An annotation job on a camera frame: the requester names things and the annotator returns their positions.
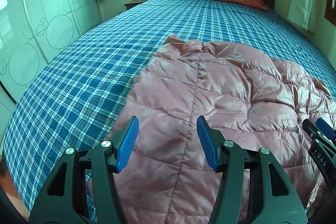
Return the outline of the blue plaid bed sheet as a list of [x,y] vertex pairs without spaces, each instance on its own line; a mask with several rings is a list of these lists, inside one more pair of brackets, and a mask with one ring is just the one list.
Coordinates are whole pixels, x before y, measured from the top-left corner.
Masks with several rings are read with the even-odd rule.
[[5,133],[9,173],[28,209],[68,147],[112,135],[136,75],[169,36],[246,44],[301,65],[335,101],[335,70],[273,11],[212,0],[149,0],[90,30],[56,56],[18,102]]

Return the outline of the side window wooden frame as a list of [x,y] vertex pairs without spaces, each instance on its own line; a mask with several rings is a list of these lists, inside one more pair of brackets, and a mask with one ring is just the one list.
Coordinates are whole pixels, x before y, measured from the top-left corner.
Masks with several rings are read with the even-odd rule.
[[335,26],[336,23],[335,0],[327,0],[325,19],[327,19],[331,24]]

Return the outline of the wooden nightstand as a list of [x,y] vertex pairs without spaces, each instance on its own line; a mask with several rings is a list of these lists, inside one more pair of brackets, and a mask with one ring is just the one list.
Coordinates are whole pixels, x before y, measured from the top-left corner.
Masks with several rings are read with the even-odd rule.
[[127,10],[130,10],[131,8],[140,5],[148,0],[132,0],[128,3],[125,3],[124,6],[126,7]]

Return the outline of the wooden bed frame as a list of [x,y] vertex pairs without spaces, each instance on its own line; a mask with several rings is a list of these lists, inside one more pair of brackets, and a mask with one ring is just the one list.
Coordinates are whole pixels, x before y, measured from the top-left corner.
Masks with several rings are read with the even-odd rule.
[[26,220],[29,220],[30,212],[27,210],[25,204],[21,200],[18,191],[13,183],[13,180],[10,176],[6,159],[4,155],[1,155],[1,187],[4,190],[5,194],[17,209],[20,215]]

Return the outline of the pink quilted down jacket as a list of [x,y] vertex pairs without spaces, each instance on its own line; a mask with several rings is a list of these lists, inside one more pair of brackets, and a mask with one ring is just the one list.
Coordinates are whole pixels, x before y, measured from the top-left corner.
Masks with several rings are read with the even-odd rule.
[[138,137],[114,178],[129,223],[208,222],[221,176],[207,164],[197,136],[201,115],[242,148],[269,148],[303,206],[325,189],[302,122],[321,117],[335,125],[335,101],[293,61],[246,44],[169,36],[136,75],[112,132],[133,115]]

